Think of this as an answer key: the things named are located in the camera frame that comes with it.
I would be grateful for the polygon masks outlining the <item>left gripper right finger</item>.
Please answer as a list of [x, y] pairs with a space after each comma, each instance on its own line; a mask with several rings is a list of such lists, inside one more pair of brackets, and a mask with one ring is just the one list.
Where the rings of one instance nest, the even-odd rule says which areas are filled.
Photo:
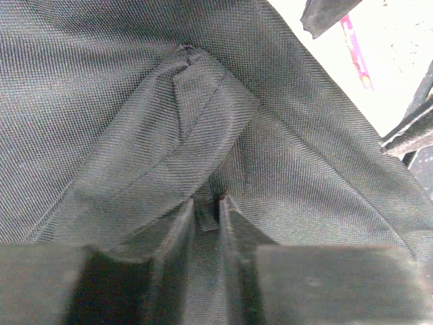
[[431, 324], [432, 298], [391, 246], [282, 246], [219, 201], [230, 324]]

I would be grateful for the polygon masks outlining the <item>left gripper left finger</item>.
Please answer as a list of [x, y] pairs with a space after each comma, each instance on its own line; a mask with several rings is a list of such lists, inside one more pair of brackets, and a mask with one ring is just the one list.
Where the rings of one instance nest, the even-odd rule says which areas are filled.
[[103, 251], [56, 243], [1, 246], [2, 324], [180, 324], [193, 201]]

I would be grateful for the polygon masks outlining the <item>black student backpack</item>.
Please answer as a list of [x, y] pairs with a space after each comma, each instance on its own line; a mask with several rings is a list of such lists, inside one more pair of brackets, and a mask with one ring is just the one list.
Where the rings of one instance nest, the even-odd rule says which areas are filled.
[[180, 324], [230, 324], [219, 201], [282, 246], [391, 246], [432, 202], [267, 1], [2, 1], [1, 246], [103, 251], [193, 201]]

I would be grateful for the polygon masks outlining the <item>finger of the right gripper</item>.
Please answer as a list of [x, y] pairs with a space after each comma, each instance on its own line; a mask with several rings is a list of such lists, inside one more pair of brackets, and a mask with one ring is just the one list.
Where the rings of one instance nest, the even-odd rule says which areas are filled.
[[308, 0], [300, 18], [302, 27], [317, 39], [362, 0]]
[[402, 121], [381, 139], [382, 152], [401, 156], [432, 146], [432, 63]]

